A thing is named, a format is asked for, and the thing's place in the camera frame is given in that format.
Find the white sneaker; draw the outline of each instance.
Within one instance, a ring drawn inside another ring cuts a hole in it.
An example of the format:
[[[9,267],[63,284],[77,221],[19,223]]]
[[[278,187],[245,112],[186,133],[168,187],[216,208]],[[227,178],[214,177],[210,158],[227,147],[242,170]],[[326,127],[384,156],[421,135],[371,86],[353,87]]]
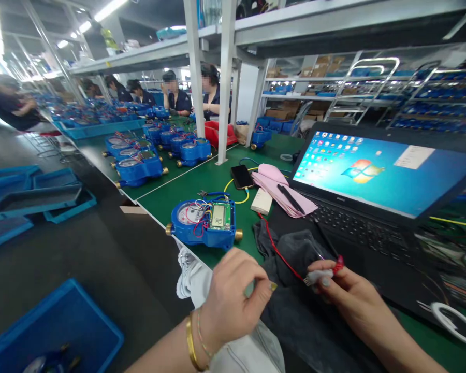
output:
[[[76,148],[69,144],[61,144],[61,152],[63,153],[73,153],[76,151]]]

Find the floor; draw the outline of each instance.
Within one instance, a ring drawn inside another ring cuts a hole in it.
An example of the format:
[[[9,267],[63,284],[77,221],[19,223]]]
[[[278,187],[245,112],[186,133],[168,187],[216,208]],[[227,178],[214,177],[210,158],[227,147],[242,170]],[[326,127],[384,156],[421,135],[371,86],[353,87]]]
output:
[[[176,296],[181,273],[174,240],[148,215],[124,214],[123,197],[80,158],[38,158],[17,131],[0,125],[0,168],[37,163],[44,172],[71,167],[98,204],[61,224],[35,226],[0,246],[0,334],[68,278],[76,278],[125,335],[107,372],[122,372],[191,310]],[[310,372],[284,349],[287,372]]]

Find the red container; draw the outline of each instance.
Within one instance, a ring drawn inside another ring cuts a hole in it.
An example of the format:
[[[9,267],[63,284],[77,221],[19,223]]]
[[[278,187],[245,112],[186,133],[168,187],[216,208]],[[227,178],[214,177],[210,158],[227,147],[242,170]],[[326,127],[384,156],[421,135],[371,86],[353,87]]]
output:
[[[215,148],[219,144],[219,123],[210,121],[205,122],[206,129],[206,139],[210,141],[211,145]],[[235,129],[231,124],[228,125],[228,138],[226,139],[226,146],[233,145],[238,142],[237,137],[235,136]]]

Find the laptop screen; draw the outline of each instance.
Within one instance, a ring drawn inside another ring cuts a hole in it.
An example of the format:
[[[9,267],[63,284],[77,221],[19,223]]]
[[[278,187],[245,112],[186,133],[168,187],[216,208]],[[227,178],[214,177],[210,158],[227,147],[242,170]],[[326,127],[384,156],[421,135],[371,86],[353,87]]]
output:
[[[294,180],[414,219],[466,177],[466,154],[316,131]]]

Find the fingernail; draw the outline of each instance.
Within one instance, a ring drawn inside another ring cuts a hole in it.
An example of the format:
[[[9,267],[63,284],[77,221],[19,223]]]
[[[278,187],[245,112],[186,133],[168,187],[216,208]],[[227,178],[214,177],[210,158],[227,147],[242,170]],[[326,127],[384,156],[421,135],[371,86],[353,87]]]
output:
[[[328,277],[323,277],[321,280],[321,285],[323,285],[325,288],[328,288],[330,286],[330,279]]]

